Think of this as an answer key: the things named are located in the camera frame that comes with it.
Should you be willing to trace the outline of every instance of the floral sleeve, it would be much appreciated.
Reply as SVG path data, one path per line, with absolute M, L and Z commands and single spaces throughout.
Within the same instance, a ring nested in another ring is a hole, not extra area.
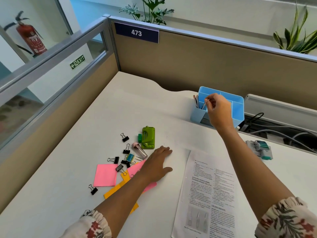
M 257 238 L 317 238 L 317 217 L 300 198 L 289 197 L 268 209 L 257 225 Z
M 107 220 L 95 210 L 86 210 L 60 238 L 111 238 Z

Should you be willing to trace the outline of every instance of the beige partition panel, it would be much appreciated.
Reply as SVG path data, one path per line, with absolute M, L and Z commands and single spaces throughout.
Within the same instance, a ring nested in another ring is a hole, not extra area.
M 159 43 L 117 35 L 121 70 L 163 88 L 200 86 L 317 109 L 317 64 L 160 31 Z
M 0 165 L 0 212 L 10 203 L 117 72 L 116 58 L 112 54 Z

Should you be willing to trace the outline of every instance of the printed paper document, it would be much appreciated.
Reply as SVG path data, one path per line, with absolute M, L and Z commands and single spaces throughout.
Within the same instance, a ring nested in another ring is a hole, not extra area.
M 235 237 L 235 180 L 220 158 L 191 151 L 174 221 L 173 238 Z

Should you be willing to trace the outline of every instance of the blue desk organizer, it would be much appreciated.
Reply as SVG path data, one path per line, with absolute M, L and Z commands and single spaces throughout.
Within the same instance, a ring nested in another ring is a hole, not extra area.
M 231 103 L 232 119 L 234 127 L 237 127 L 244 120 L 244 99 L 241 96 L 222 92 L 212 88 L 200 87 L 198 93 L 199 107 L 196 108 L 195 102 L 193 102 L 193 109 L 191 114 L 191 121 L 195 123 L 202 122 L 203 119 L 208 119 L 207 106 L 201 109 L 205 103 L 205 98 L 213 93 L 221 94 Z

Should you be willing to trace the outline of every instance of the gray cable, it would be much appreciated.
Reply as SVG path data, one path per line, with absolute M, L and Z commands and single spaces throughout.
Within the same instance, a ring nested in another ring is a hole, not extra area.
M 307 132 L 302 132 L 294 135 L 292 138 L 295 139 L 297 136 L 308 134 Z
M 298 129 L 298 130 L 303 130 L 303 131 L 307 132 L 308 134 L 311 134 L 311 135 L 317 137 L 317 134 L 315 134 L 307 129 L 299 128 L 296 126 L 262 125 L 262 124 L 257 124 L 257 123 L 252 123 L 252 125 L 257 125 L 257 126 L 261 126 L 261 127 L 268 127 L 268 128 L 272 128 L 272 127 L 275 127 L 275 128 L 294 128 L 294 129 Z
M 292 140 L 293 142 L 296 142 L 296 143 L 298 143 L 298 144 L 300 144 L 300 145 L 304 146 L 305 148 L 309 149 L 311 152 L 314 152 L 314 153 L 316 153 L 316 154 L 317 154 L 317 152 L 316 152 L 315 150 L 313 150 L 313 149 L 311 149 L 311 148 L 307 147 L 305 144 L 302 144 L 301 142 L 299 142 L 299 141 L 297 141 L 297 140 L 293 139 L 292 137 L 289 137 L 289 136 L 287 136 L 287 135 L 285 135 L 285 134 L 283 134 L 283 133 L 281 133 L 281 132 L 275 131 L 275 130 L 271 130 L 271 129 L 262 129 L 262 130 L 258 130 L 258 131 L 250 132 L 249 134 L 251 134 L 251 135 L 252 135 L 252 134 L 255 134 L 255 133 L 259 133 L 259 132 L 266 132 L 266 131 L 269 131 L 269 132 L 274 132 L 274 133 L 278 133 L 278 134 L 280 134 L 280 135 L 282 135 L 282 136 L 284 136 L 284 137 L 287 137 L 287 138 L 289 138 L 290 140 Z

